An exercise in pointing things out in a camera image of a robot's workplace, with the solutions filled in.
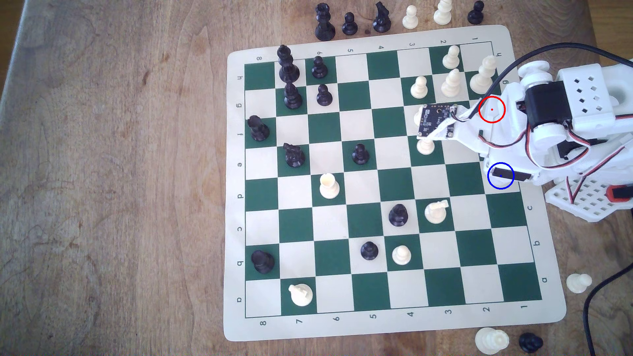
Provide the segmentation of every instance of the red circle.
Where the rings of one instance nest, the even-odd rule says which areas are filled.
[[[501,118],[499,118],[499,120],[497,120],[497,121],[488,121],[488,120],[484,119],[484,117],[481,115],[481,105],[482,105],[482,104],[483,104],[486,100],[488,100],[488,98],[495,98],[495,99],[499,99],[499,101],[500,101],[500,102],[501,102],[501,104],[503,105],[503,115],[502,115],[502,116],[501,116]],[[503,100],[501,100],[501,98],[499,98],[499,97],[497,97],[497,96],[492,96],[492,95],[490,95],[490,96],[486,96],[486,97],[485,97],[482,101],[480,101],[480,102],[479,102],[479,107],[477,108],[477,111],[479,112],[479,117],[480,117],[483,121],[487,122],[488,124],[494,124],[495,122],[499,122],[499,121],[501,121],[501,119],[502,119],[502,118],[506,115],[506,104],[503,102]]]

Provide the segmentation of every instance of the wooden table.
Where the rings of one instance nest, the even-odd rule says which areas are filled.
[[[476,329],[249,343],[222,332],[225,80],[232,51],[314,42],[316,1],[43,1],[27,4],[0,109],[0,354],[477,354]],[[471,1],[449,26],[468,25]],[[410,3],[387,0],[393,26]],[[438,29],[416,1],[418,30]],[[330,1],[366,36],[372,1]],[[594,43],[587,5],[488,0],[515,56],[559,41]],[[337,32],[335,39],[344,36]],[[557,50],[553,69],[594,63]],[[548,205],[561,275],[596,283],[630,263],[629,212],[589,224]],[[633,354],[633,276],[592,303],[599,353]],[[567,296],[555,324],[503,327],[520,353],[586,354]]]

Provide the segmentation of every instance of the blue circle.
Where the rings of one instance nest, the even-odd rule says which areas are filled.
[[[491,171],[491,170],[492,170],[492,168],[493,168],[494,166],[496,166],[496,165],[506,165],[506,166],[508,166],[508,167],[510,168],[510,170],[512,171],[512,181],[510,182],[510,184],[508,184],[507,186],[505,186],[505,187],[503,187],[503,188],[499,188],[499,187],[495,186],[495,185],[494,185],[494,184],[490,181],[490,171]],[[509,164],[507,164],[507,163],[505,163],[505,162],[497,162],[497,163],[495,163],[494,165],[491,165],[491,166],[490,166],[490,169],[488,169],[488,176],[487,176],[487,178],[488,178],[488,183],[490,183],[490,185],[491,185],[494,189],[504,190],[504,189],[506,189],[506,188],[510,187],[510,186],[512,185],[512,183],[514,183],[514,170],[512,169],[512,167],[511,167]]]

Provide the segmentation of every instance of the chessboard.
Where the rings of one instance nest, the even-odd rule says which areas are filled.
[[[460,93],[439,90],[449,70],[442,58],[460,47]],[[422,104],[469,107],[480,98],[468,82],[484,57],[498,72],[513,60],[506,27],[488,25],[289,45],[301,72],[303,104],[284,105],[277,48],[233,52],[227,77],[227,176],[224,333],[232,341],[393,333],[555,322],[566,312],[548,216],[540,187],[514,182],[492,187],[478,154],[456,141],[436,141],[431,155],[416,150],[413,115]],[[311,74],[322,56],[329,72]],[[410,87],[426,76],[428,95]],[[516,71],[506,78],[518,81]],[[496,94],[508,81],[504,80]],[[332,103],[320,106],[326,84]],[[251,138],[246,119],[270,129]],[[284,160],[284,143],[305,153],[302,166]],[[364,165],[351,158],[363,143]],[[334,175],[340,193],[319,193],[320,176]],[[447,216],[431,224],[432,202],[447,200]],[[387,216],[403,204],[395,227]],[[379,254],[365,260],[371,241]],[[406,265],[392,251],[411,251]],[[251,254],[274,257],[255,270]],[[308,285],[312,301],[291,300],[291,284]]]

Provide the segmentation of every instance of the white chess piece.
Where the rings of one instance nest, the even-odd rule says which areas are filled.
[[[567,277],[567,288],[574,293],[582,293],[591,285],[591,282],[589,274],[574,273]]]
[[[460,71],[455,68],[448,72],[446,80],[442,83],[442,94],[452,98],[460,93]]]
[[[321,193],[321,195],[325,199],[334,199],[337,195],[339,195],[341,187],[334,178],[333,174],[326,173],[321,175],[321,178],[319,178],[319,182],[321,183],[321,186],[318,188],[319,193]]]
[[[402,26],[410,30],[418,27],[418,17],[415,16],[416,12],[418,12],[418,9],[415,5],[407,6],[406,16],[402,19]]]
[[[405,245],[400,245],[393,250],[391,258],[401,266],[406,265],[411,261],[411,251]]]
[[[429,88],[427,88],[427,79],[423,75],[417,77],[415,79],[415,83],[411,86],[411,96],[416,99],[424,98],[429,92]]]
[[[312,302],[312,288],[310,288],[307,284],[291,284],[288,287],[288,290],[290,291],[290,298],[292,299],[292,302],[296,305],[305,307]]]
[[[442,64],[444,67],[448,69],[455,69],[458,65],[460,65],[460,58],[457,57],[460,53],[460,48],[458,46],[450,46],[448,47],[448,53],[446,56],[442,58]]]
[[[444,199],[437,203],[431,203],[424,208],[424,217],[432,224],[439,224],[446,219],[446,208],[448,200]]]
[[[503,330],[484,327],[475,335],[475,345],[486,355],[493,355],[508,347],[510,338]]]
[[[451,9],[453,0],[439,0],[437,11],[433,14],[433,21],[438,25],[445,25],[451,21]]]
[[[470,79],[470,88],[477,94],[484,94],[492,85],[492,76],[494,70],[497,69],[497,60],[494,56],[484,58],[479,66],[479,73],[473,75]]]

